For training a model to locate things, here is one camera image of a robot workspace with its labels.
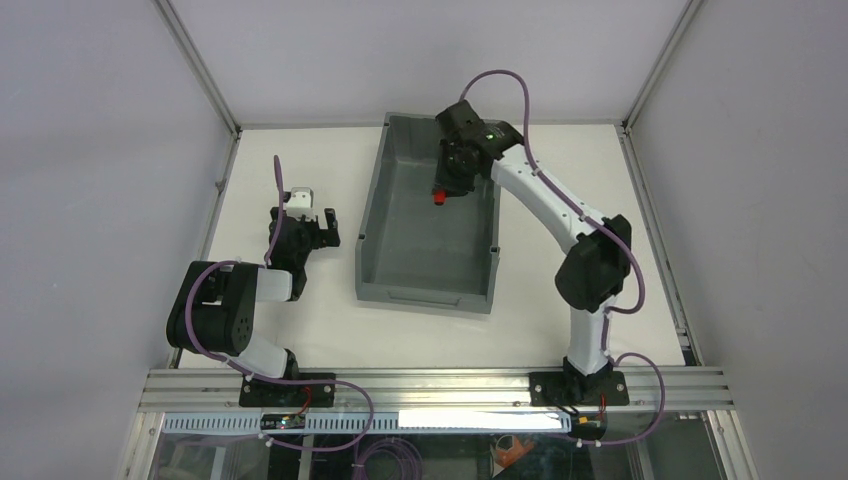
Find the red handled screwdriver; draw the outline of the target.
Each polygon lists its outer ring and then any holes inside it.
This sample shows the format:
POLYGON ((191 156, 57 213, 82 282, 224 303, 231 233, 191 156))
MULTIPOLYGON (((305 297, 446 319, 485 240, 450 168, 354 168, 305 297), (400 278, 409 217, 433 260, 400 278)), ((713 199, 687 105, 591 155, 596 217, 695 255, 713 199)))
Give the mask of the red handled screwdriver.
POLYGON ((433 203, 437 206, 442 206, 445 204, 447 199, 447 193, 444 190, 434 191, 432 194, 433 203))

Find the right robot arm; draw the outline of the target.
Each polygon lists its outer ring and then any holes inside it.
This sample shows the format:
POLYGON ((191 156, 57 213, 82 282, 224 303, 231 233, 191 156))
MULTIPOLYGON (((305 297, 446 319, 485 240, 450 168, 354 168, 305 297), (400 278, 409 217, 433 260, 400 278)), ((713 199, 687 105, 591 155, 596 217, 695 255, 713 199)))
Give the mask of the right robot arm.
POLYGON ((610 312, 632 270, 632 227, 622 215, 605 217, 578 203, 532 156, 514 126, 486 122, 461 100, 435 117, 442 138, 433 201, 472 192, 477 178, 513 195, 553 236, 564 254, 555 287, 569 305, 571 339, 563 362, 574 394, 599 389, 613 372, 604 342, 610 312))

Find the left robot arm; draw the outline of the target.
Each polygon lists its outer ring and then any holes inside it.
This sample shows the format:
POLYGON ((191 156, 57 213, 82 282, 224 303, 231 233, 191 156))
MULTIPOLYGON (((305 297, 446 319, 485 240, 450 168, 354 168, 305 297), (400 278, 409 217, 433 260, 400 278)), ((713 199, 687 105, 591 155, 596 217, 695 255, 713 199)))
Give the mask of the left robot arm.
POLYGON ((178 349, 219 360, 251 378, 299 382, 295 354, 255 332, 256 305, 300 299, 306 263, 319 249, 341 244, 336 212, 315 215, 270 210, 269 257, 262 264, 194 261, 167 319, 166 338, 178 349))

